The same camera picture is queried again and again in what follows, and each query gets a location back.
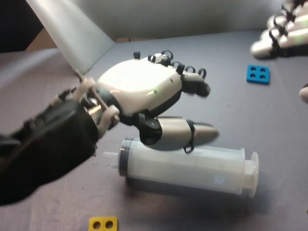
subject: gray cloth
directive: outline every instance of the gray cloth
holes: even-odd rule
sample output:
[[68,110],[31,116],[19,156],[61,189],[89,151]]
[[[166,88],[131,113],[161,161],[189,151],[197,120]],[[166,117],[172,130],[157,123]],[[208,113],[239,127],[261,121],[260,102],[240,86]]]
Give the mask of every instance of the gray cloth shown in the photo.
[[[306,231],[308,228],[307,57],[255,60],[250,45],[260,32],[169,38],[116,44],[88,76],[113,65],[171,50],[175,60],[207,70],[207,99],[183,94],[164,113],[210,123],[220,131],[211,146],[258,152],[254,199],[120,177],[104,152],[138,131],[118,125],[90,158],[26,200],[0,208],[1,231],[85,231],[90,217],[117,216],[119,231]],[[247,65],[270,68],[268,86],[246,82]],[[0,131],[17,128],[56,93],[78,80],[57,49],[0,55]]]

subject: blue building block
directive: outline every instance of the blue building block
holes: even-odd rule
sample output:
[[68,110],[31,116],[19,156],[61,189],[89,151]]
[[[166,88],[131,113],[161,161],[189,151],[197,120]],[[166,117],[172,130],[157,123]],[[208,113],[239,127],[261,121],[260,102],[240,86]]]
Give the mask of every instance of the blue building block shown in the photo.
[[248,65],[247,82],[269,84],[270,69],[267,66]]

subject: black robotic forearm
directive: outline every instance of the black robotic forearm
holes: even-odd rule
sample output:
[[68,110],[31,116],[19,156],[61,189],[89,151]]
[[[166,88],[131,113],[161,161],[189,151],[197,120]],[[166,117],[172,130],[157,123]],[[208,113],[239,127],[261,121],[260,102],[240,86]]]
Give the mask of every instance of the black robotic forearm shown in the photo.
[[0,137],[0,205],[29,196],[91,157],[98,131],[77,101],[50,107],[9,136]]

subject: block with four holes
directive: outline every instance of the block with four holes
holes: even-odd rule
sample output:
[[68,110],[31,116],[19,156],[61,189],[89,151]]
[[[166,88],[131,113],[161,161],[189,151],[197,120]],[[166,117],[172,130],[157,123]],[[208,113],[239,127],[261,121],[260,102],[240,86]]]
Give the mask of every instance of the block with four holes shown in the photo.
[[270,69],[267,66],[248,65],[247,68],[247,82],[269,84],[270,83]]

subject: robotic arm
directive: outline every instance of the robotic arm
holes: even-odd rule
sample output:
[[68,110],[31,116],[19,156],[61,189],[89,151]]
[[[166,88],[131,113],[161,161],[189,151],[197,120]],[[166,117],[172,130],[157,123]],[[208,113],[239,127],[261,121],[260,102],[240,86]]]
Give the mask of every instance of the robotic arm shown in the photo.
[[135,126],[144,145],[164,151],[184,148],[189,153],[217,137],[211,125],[158,117],[182,92],[210,93],[205,69],[196,73],[191,66],[171,63],[172,58],[169,51],[145,59],[135,52],[134,59],[115,65],[97,82],[77,72],[80,86],[59,94],[18,131],[1,136],[0,205],[24,199],[83,163],[119,121]]

